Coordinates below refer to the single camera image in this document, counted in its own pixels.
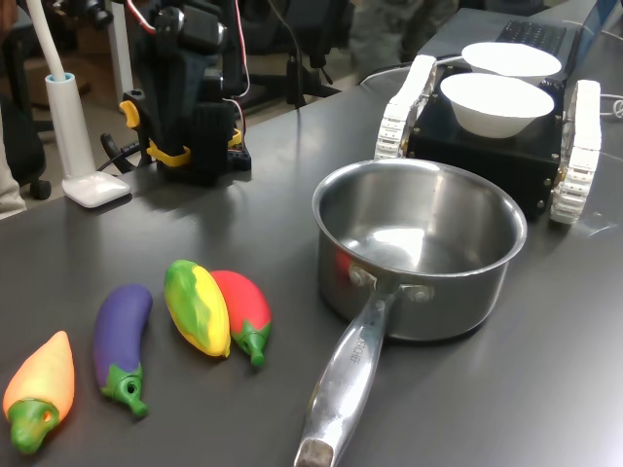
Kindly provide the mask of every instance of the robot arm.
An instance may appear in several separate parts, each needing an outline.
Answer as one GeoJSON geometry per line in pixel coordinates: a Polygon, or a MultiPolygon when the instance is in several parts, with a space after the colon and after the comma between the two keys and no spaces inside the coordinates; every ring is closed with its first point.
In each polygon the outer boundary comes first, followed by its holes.
{"type": "MultiPolygon", "coordinates": [[[[170,175],[208,185],[250,168],[243,147],[230,151],[236,118],[224,100],[248,87],[237,1],[153,0],[146,18],[126,3],[142,28],[134,50],[141,90],[126,92],[121,107],[138,133],[142,164],[155,158],[170,175]]],[[[107,138],[104,147],[113,147],[107,138]]]]}

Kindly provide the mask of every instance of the pan rivet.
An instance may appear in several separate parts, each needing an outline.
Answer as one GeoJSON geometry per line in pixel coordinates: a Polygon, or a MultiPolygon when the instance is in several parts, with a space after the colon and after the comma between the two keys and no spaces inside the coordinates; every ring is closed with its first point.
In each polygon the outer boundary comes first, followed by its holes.
{"type": "Polygon", "coordinates": [[[409,287],[407,294],[410,300],[418,304],[423,304],[424,302],[428,302],[432,299],[432,289],[424,285],[409,287]]]}
{"type": "Polygon", "coordinates": [[[363,287],[368,282],[368,276],[362,268],[351,266],[348,269],[348,277],[355,287],[363,287]]]}

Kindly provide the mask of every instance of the plastic toy vegetable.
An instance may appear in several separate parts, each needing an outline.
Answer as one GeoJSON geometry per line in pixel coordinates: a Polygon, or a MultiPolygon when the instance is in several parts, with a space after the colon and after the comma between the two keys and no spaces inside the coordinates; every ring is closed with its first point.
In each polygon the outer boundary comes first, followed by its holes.
{"type": "Polygon", "coordinates": [[[232,338],[251,356],[255,366],[264,365],[262,350],[271,331],[271,310],[260,289],[249,279],[230,270],[215,270],[230,315],[232,338]]]}
{"type": "Polygon", "coordinates": [[[28,357],[4,393],[13,446],[26,454],[41,446],[73,405],[74,378],[69,338],[59,331],[28,357]]]}
{"type": "Polygon", "coordinates": [[[207,355],[230,354],[230,321],[225,300],[207,270],[178,260],[165,276],[165,299],[177,330],[207,355]]]}
{"type": "Polygon", "coordinates": [[[147,288],[125,285],[110,293],[95,320],[93,359],[99,389],[105,396],[126,404],[136,416],[148,412],[140,400],[140,340],[152,303],[147,288]]]}

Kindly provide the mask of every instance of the white lamp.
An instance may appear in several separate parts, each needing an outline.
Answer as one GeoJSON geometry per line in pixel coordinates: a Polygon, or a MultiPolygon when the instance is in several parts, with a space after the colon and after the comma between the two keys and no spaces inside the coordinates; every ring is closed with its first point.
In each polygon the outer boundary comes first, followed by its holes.
{"type": "Polygon", "coordinates": [[[41,1],[26,0],[26,3],[52,73],[46,78],[46,88],[62,162],[63,191],[85,207],[98,207],[127,195],[127,183],[108,173],[95,171],[76,77],[62,68],[41,1]]]}

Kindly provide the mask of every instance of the saucepan handle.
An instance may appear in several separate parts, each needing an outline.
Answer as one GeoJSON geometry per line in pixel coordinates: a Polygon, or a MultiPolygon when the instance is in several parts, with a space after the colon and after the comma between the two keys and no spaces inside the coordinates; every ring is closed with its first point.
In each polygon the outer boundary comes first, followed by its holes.
{"type": "Polygon", "coordinates": [[[354,431],[379,363],[395,294],[374,290],[311,395],[294,467],[334,467],[354,431]]]}

